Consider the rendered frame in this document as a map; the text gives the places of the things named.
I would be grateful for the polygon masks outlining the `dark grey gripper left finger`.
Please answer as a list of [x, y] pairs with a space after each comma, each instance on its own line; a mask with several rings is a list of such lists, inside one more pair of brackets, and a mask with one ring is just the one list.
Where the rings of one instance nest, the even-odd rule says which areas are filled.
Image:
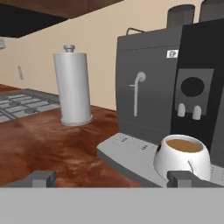
[[3, 185], [3, 187], [55, 187], [56, 171], [34, 171], [27, 177]]

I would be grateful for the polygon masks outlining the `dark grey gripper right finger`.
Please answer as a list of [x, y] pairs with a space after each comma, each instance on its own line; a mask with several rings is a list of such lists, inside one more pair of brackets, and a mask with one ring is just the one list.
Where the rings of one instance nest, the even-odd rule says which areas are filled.
[[176, 188], [218, 188], [221, 185], [202, 180], [192, 174], [190, 171], [168, 171], [167, 186]]

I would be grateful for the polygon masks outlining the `white coffee cup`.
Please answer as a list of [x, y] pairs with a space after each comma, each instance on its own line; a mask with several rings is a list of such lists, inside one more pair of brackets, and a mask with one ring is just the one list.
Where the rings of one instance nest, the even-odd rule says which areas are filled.
[[153, 161], [156, 172], [166, 179], [168, 171], [189, 171], [200, 179], [211, 179], [211, 160], [207, 147], [186, 135], [162, 139]]

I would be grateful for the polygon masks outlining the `dark grey coffee machine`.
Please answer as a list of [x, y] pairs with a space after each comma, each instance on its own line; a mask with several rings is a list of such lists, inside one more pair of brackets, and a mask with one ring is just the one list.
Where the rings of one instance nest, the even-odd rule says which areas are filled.
[[224, 187], [224, 0], [168, 10], [164, 29], [129, 28], [117, 40], [115, 98], [119, 131], [97, 156], [147, 187], [168, 187], [153, 161], [163, 138], [200, 140], [209, 182]]

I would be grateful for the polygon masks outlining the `grey hob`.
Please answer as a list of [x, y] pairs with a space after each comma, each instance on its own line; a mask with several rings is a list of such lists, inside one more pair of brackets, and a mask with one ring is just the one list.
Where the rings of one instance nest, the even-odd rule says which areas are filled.
[[0, 93], [0, 123], [59, 107], [60, 99], [57, 94], [29, 88]]

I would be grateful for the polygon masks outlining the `grey paper towel roll holder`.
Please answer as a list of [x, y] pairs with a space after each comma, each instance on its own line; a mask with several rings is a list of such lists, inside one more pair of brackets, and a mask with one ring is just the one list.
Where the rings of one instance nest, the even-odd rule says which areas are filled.
[[88, 84], [88, 60], [84, 52], [75, 52], [74, 45], [63, 45], [65, 52], [54, 53], [61, 122], [81, 126], [93, 120]]

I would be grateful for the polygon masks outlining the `black extractor hood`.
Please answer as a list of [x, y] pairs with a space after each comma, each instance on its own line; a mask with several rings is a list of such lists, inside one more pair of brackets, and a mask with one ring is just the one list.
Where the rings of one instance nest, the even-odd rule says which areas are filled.
[[0, 37], [21, 38], [64, 21], [64, 17], [0, 3]]

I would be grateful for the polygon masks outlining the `pale wall socket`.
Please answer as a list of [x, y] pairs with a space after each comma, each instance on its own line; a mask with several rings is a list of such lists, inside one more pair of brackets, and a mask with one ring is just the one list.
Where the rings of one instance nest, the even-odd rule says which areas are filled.
[[23, 81], [24, 80], [24, 76], [23, 76], [23, 72], [22, 72], [21, 66], [18, 66], [17, 70], [18, 70], [18, 75], [19, 75], [20, 80]]

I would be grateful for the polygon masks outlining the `brown wall cupboard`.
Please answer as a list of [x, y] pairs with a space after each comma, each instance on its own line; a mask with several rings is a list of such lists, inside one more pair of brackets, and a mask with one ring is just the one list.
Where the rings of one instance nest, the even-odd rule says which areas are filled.
[[77, 18], [123, 0], [0, 0], [0, 4], [63, 18]]

